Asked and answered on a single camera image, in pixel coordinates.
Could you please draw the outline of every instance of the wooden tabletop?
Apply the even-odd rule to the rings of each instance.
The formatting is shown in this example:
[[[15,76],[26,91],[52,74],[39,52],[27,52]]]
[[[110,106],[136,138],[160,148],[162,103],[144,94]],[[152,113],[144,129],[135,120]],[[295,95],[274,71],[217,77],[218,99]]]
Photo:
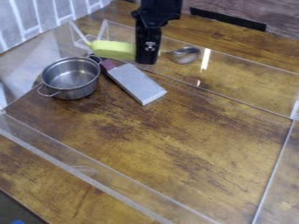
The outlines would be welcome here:
[[[135,7],[136,5],[132,3],[114,2],[106,9],[79,20],[78,24],[80,29],[86,33],[98,34],[103,18],[134,26],[135,21],[130,17],[130,11]],[[164,28],[164,35],[269,64],[270,66],[299,72],[298,41],[188,15],[183,15],[182,20],[170,23]],[[31,92],[23,101],[19,101],[10,107],[8,112],[75,148],[87,144],[84,131],[91,131],[91,139],[95,138],[95,142],[90,141],[88,149],[83,151],[84,153],[95,158],[104,158],[104,162],[119,170],[130,162],[130,154],[139,155],[139,162],[126,167],[127,175],[146,182],[163,193],[171,194],[172,197],[176,197],[188,206],[199,206],[196,208],[214,216],[218,221],[250,223],[254,219],[261,197],[267,187],[267,181],[277,163],[277,157],[282,149],[291,121],[266,114],[262,111],[258,112],[253,108],[247,108],[249,115],[241,117],[234,109],[225,109],[215,102],[203,99],[199,100],[196,96],[198,92],[191,87],[188,89],[187,87],[179,87],[188,90],[188,94],[186,94],[186,91],[178,90],[176,85],[179,84],[171,83],[167,79],[154,74],[152,77],[163,83],[168,90],[167,96],[155,104],[155,108],[151,106],[139,108],[136,102],[130,98],[123,102],[120,99],[124,99],[127,95],[110,80],[102,78],[103,81],[100,83],[112,90],[107,93],[98,92],[82,101],[80,104],[75,102],[67,102],[66,104],[62,101],[48,101],[48,99],[36,95],[35,92]],[[108,106],[111,102],[114,102],[116,107]],[[235,104],[234,107],[243,109],[245,106]],[[103,112],[100,114],[102,119],[106,120],[104,124],[100,124],[99,117],[91,114],[95,108],[98,109],[98,115],[99,112]],[[166,116],[164,113],[167,109],[170,109],[170,116]],[[266,120],[258,120],[254,116],[257,113],[263,114],[262,116]],[[64,118],[70,119],[68,122],[71,119],[74,122],[79,121],[78,129],[75,130],[76,141],[72,141],[68,136],[70,127],[67,124],[62,125],[62,128],[48,125],[50,120],[52,120],[52,123],[63,123],[60,118],[62,114],[64,114]],[[119,123],[112,116],[114,114],[118,115],[118,118],[126,117],[128,121]],[[43,122],[42,117],[44,115],[50,119],[48,122]],[[146,119],[146,115],[150,115],[152,120]],[[211,126],[211,120],[207,119],[221,120],[222,124]],[[130,121],[134,125],[138,125],[139,131],[131,129],[130,135],[126,136],[119,131],[122,127],[131,125],[128,125]],[[164,134],[164,125],[167,123],[174,126],[172,133],[167,133],[168,139],[166,138],[163,141],[162,139],[158,141],[152,130],[159,130],[159,133]],[[99,132],[92,132],[95,127],[98,127],[98,131],[100,131],[100,128],[103,129],[100,133],[107,132],[110,137],[118,139],[122,137],[123,140],[120,142],[108,141],[107,136],[99,135]],[[186,136],[194,140],[203,127],[207,131],[202,132],[198,142],[188,141]],[[210,135],[210,131],[215,131],[218,135]],[[218,139],[218,136],[223,133],[225,136],[234,136],[243,141],[238,147],[242,151],[238,153],[230,147],[237,142],[227,143],[227,145],[221,147],[221,144],[226,140]],[[100,154],[92,150],[96,147],[99,137],[102,137],[100,140],[107,146]],[[131,142],[143,138],[144,144],[154,141],[154,145],[148,150],[148,157],[138,154],[139,150],[131,149],[130,145],[127,147],[124,146],[128,138]],[[215,151],[214,153],[207,150],[200,152],[194,151],[196,149],[195,145],[199,143],[203,144],[204,148],[204,139],[207,138],[215,142],[215,151],[221,153],[223,150],[221,156],[218,156]],[[23,150],[19,145],[4,137],[0,139],[0,187],[48,222],[155,223],[155,220],[70,175],[54,164],[46,162],[27,150]],[[124,151],[114,153],[120,144],[126,147]],[[160,154],[155,154],[158,153],[156,148],[159,144],[170,146],[170,148],[160,151]],[[253,149],[263,149],[263,152],[254,151]],[[159,158],[167,158],[168,160],[164,160],[166,164],[156,163],[155,166],[146,169],[142,164],[146,159],[151,158],[151,155]],[[251,161],[255,167],[242,163],[247,161]],[[187,166],[190,163],[194,163],[194,167],[191,168]],[[158,170],[162,171],[160,175],[151,178],[151,174],[156,173]],[[172,193],[178,193],[179,191],[179,189],[175,189],[175,186],[170,190],[170,185],[158,185],[158,183],[164,181],[166,174],[168,179],[178,178],[178,175],[172,176],[170,170],[174,170],[175,174],[180,173],[182,176],[178,181],[187,183],[182,185],[183,187],[187,186],[187,188],[183,188],[187,189],[187,192],[182,197],[172,195]],[[187,173],[192,175],[194,182],[188,182]],[[209,183],[207,185],[199,185],[202,179],[206,179],[204,183]],[[295,177],[291,177],[286,181],[293,183],[294,186],[298,184]],[[194,195],[196,196],[194,198],[195,200],[202,199],[203,202],[200,205],[196,205],[196,201],[192,201]]]

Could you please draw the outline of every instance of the wooden table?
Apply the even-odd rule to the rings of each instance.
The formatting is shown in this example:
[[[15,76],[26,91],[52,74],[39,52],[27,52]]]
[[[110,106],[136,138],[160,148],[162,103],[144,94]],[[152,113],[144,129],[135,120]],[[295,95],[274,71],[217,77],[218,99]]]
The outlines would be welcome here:
[[[98,11],[88,17],[84,17],[79,20],[79,26],[82,30],[86,33],[98,34],[98,28],[103,18],[111,19],[126,25],[134,25],[134,20],[130,17],[130,11],[135,7],[136,6],[131,3],[114,2],[106,9]],[[171,38],[190,42],[195,45],[206,46],[214,50],[269,64],[271,66],[281,67],[294,72],[299,72],[299,47],[298,41],[295,40],[279,38],[271,34],[251,31],[237,26],[210,21],[202,18],[191,17],[187,15],[182,17],[182,20],[172,21],[170,23],[170,25],[164,29],[164,35]],[[175,95],[175,91],[176,90],[171,90],[170,95]],[[36,99],[36,97],[32,97],[30,101],[24,101],[23,103],[16,104],[11,112],[16,116],[19,116],[19,118],[26,117],[27,119],[30,117],[34,121],[34,116],[28,116],[30,111],[24,111],[24,113],[20,113],[20,107],[30,108],[34,105],[34,102],[38,100],[39,99]],[[131,112],[138,110],[132,101],[128,100],[128,104],[132,107]],[[75,106],[74,103],[70,103],[70,107],[70,110],[72,111],[79,109],[79,107]],[[86,107],[84,103],[82,104],[80,110],[83,113],[90,112],[90,108]],[[43,115],[43,105],[38,107],[36,113],[40,113],[40,116]],[[287,125],[290,124],[289,121],[279,118],[277,119],[279,123],[285,124],[285,133],[287,133]],[[59,135],[60,133],[63,133],[52,129],[52,127],[44,128],[54,135]],[[269,161],[275,161],[281,149],[278,145],[282,145],[282,142],[277,141],[277,136],[269,137],[274,141],[269,141],[267,147],[274,147],[275,152],[266,155],[273,158],[269,159]],[[71,176],[66,171],[55,167],[55,165],[46,162],[42,158],[35,156],[27,150],[20,150],[19,145],[12,143],[3,137],[0,139],[3,145],[0,152],[0,187],[14,197],[16,197],[18,200],[27,207],[30,207],[48,222],[155,223],[155,220],[144,216],[135,209],[115,200],[111,196],[108,196],[95,187],[92,187],[91,185],[80,181],[78,178]],[[254,158],[254,160],[261,159],[261,157],[255,156],[255,154],[253,154],[251,157]],[[257,181],[253,186],[255,186],[259,191],[253,191],[250,194],[250,199],[247,200],[249,204],[246,208],[246,213],[241,215],[235,214],[235,218],[231,219],[230,214],[221,214],[221,211],[218,210],[219,208],[215,207],[215,215],[219,215],[222,219],[225,219],[223,217],[226,217],[225,220],[227,223],[241,223],[253,221],[263,189],[267,186],[267,177],[270,177],[274,165],[275,163],[266,163],[266,165],[261,165],[259,174],[255,177],[253,176],[251,178],[249,178],[250,180],[254,179]],[[241,172],[241,175],[246,177],[249,173]],[[222,186],[219,185],[215,179],[214,181],[215,187],[225,187],[223,191],[226,191],[229,194],[227,197],[221,198],[222,204],[226,205],[227,203],[230,204],[230,207],[234,207],[235,204],[237,212],[239,210],[239,202],[249,196],[247,189],[242,187],[246,185],[251,185],[253,183],[243,183],[243,186],[235,186],[237,188],[239,188],[239,191],[242,193],[237,197],[230,197],[231,193],[237,190],[237,188]],[[295,177],[291,177],[286,181],[293,183],[294,186],[298,185]],[[274,216],[269,219],[271,221],[277,221],[275,213],[279,213],[279,211],[274,210],[273,213]]]

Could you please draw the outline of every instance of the yellow sponge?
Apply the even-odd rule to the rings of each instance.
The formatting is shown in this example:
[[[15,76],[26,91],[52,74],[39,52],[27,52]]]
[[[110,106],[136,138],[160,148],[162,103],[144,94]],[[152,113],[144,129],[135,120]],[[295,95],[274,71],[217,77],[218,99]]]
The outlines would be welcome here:
[[[95,40],[88,43],[96,56],[115,60],[134,60],[136,58],[136,46],[127,42]]]

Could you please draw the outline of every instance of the green object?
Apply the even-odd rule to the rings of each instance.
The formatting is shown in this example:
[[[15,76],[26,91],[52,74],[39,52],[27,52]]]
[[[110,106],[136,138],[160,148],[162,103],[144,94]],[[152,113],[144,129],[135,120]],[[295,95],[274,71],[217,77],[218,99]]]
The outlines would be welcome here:
[[[136,46],[127,42],[95,40],[87,43],[96,56],[115,60],[134,60]]]

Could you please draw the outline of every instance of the stainless steel pot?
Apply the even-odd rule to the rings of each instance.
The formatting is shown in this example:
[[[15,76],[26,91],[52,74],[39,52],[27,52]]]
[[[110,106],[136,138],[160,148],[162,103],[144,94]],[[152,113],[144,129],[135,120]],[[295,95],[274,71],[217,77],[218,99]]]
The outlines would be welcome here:
[[[78,100],[95,92],[99,74],[100,67],[95,59],[84,57],[60,59],[44,68],[43,85],[38,92],[46,97]],[[42,93],[43,88],[47,88],[48,94]]]

